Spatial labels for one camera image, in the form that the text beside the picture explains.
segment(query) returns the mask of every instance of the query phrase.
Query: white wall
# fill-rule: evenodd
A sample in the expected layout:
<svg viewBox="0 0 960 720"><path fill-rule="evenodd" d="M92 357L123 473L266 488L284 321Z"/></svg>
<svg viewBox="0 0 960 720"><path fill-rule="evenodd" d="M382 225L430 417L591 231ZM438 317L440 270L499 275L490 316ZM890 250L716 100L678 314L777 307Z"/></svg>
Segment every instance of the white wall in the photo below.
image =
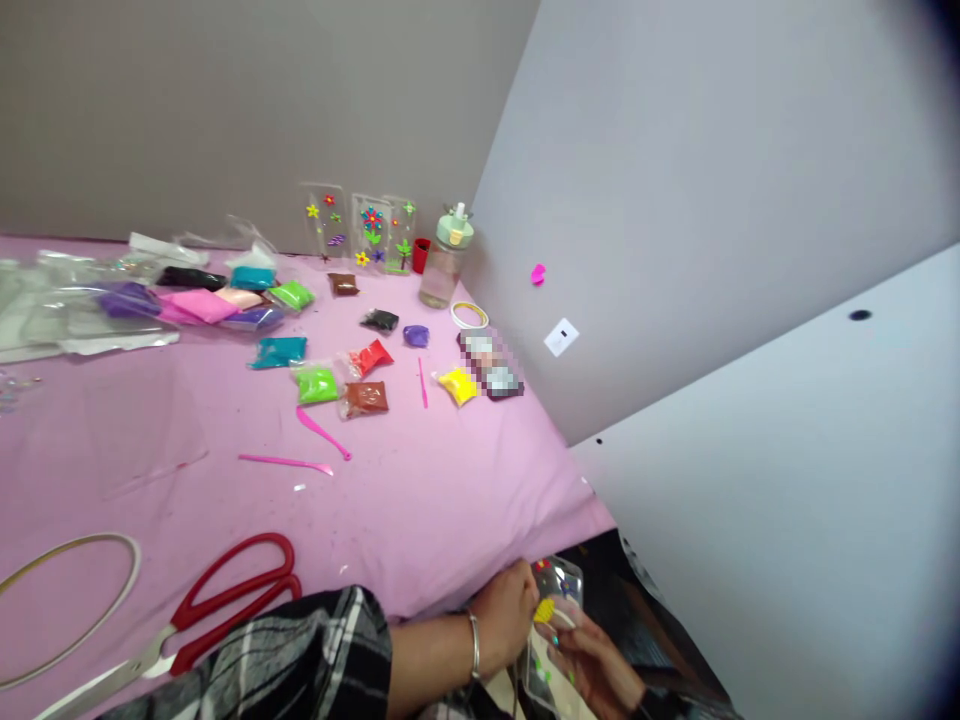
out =
<svg viewBox="0 0 960 720"><path fill-rule="evenodd" d="M539 0L2 0L0 232L315 253L298 183L472 200Z"/></svg>
<svg viewBox="0 0 960 720"><path fill-rule="evenodd" d="M911 9L542 4L464 281L568 441L960 237L956 78Z"/></svg>
<svg viewBox="0 0 960 720"><path fill-rule="evenodd" d="M958 368L960 245L575 448L747 720L903 720L946 682Z"/></svg>

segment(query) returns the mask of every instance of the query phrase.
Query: hand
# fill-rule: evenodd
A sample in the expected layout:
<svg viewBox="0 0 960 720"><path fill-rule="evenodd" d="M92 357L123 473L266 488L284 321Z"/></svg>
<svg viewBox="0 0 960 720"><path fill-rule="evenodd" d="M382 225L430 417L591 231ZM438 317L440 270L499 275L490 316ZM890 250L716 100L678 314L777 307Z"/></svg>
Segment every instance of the hand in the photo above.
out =
<svg viewBox="0 0 960 720"><path fill-rule="evenodd" d="M547 656L572 677L574 688L599 720L629 718L646 686L600 626L583 612L577 613L576 621L579 627L557 631L560 650L551 645ZM537 629L542 634L546 627Z"/></svg>
<svg viewBox="0 0 960 720"><path fill-rule="evenodd" d="M481 675L496 675L517 659L539 602L533 570L523 560L517 560L480 591L470 610L477 616Z"/></svg>

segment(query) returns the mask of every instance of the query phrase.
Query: red cup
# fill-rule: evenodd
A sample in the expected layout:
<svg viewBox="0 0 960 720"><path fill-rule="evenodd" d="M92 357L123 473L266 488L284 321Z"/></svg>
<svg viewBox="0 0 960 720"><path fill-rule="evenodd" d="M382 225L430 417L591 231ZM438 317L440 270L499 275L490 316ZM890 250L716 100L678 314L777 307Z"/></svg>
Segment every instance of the red cup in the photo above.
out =
<svg viewBox="0 0 960 720"><path fill-rule="evenodd" d="M423 275L427 266L427 255L430 253L430 241L426 238L417 238L413 243L413 271Z"/></svg>

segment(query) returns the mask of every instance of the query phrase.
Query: scissors handle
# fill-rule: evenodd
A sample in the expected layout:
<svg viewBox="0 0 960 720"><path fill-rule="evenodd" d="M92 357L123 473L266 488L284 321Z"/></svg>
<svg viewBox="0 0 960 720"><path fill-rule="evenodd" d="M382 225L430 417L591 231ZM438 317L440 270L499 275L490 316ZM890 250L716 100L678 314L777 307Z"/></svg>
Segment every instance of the scissors handle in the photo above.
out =
<svg viewBox="0 0 960 720"><path fill-rule="evenodd" d="M285 590L289 590L294 600L299 600L302 595L300 580L296 575L285 575L277 581L277 584L267 590L263 595L244 610L234 615L226 622L218 625L206 635L187 643L177 651L177 657L170 667L170 676L177 677L193 668L194 663L203 657L208 650L223 642L224 638L230 634L230 631L241 620L250 620L261 612L266 610L267 605L276 600Z"/></svg>
<svg viewBox="0 0 960 720"><path fill-rule="evenodd" d="M265 573L261 573L254 578L250 578L249 580L246 580L235 587L224 590L223 592L214 595L212 598L207 598L203 602L194 605L194 600L196 600L200 590L203 589L203 586L207 584L207 581L213 577L217 570L219 570L241 552L246 550L248 547L262 543L273 543L283 551L283 565L278 568L274 568L273 570L268 570ZM287 540L287 538L279 533L262 533L261 535L254 535L253 537L247 538L243 542L239 543L234 548L224 553L219 560L207 568L207 571L203 573L194 586L190 588L190 592L188 592L186 597L183 598L183 602L180 603L177 611L173 614L173 618L170 620L170 624L173 625L178 632L182 632L183 630L196 625L198 622L200 622L200 620L208 615L212 615L217 610L220 610L230 603L249 595L255 590L259 590L267 585L273 585L273 587L252 604L231 617L229 620L218 625L214 630L181 648L177 653L177 660L174 663L170 674L176 676L189 669L193 665L193 661L196 660L196 658L223 640L223 638L227 636L227 633L234 625L241 620L249 620L253 617L256 617L284 590L289 589L294 600L298 600L302 591L300 589L300 581L296 578L296 576L293 575L293 561L293 545L290 544L290 541ZM196 647L191 652L186 652L191 646ZM180 671L175 672L174 670L176 670L178 666L180 666Z"/></svg>

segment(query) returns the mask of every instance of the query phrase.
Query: red scissors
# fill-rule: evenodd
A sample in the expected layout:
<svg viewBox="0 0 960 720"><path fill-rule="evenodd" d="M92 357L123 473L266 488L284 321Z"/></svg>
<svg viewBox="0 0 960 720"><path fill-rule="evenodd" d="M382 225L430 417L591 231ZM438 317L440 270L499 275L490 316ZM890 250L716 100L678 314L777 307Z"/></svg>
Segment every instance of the red scissors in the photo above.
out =
<svg viewBox="0 0 960 720"><path fill-rule="evenodd" d="M272 543L283 551L283 565L242 582L236 587L224 590L198 605L194 604L200 590L217 570L248 547L262 543ZM155 678L167 672L176 677L187 672L197 660L223 642L223 639L227 637L237 623L259 615L284 591L289 590L294 600L300 599L303 592L300 588L299 578L293 574L293 560L293 545L279 533L263 533L244 540L224 553L200 576L200 579L190 588L190 592L187 593L183 602L180 603L170 623L160 631L142 653L132 660L107 670L83 687L77 688L65 698L47 708L36 720L41 718L53 718L54 720L75 718L97 707L139 677ZM193 627L217 610L268 585L271 586L269 590L232 618L221 623L207 634L187 643L176 654L166 658L162 656L163 643L167 638Z"/></svg>

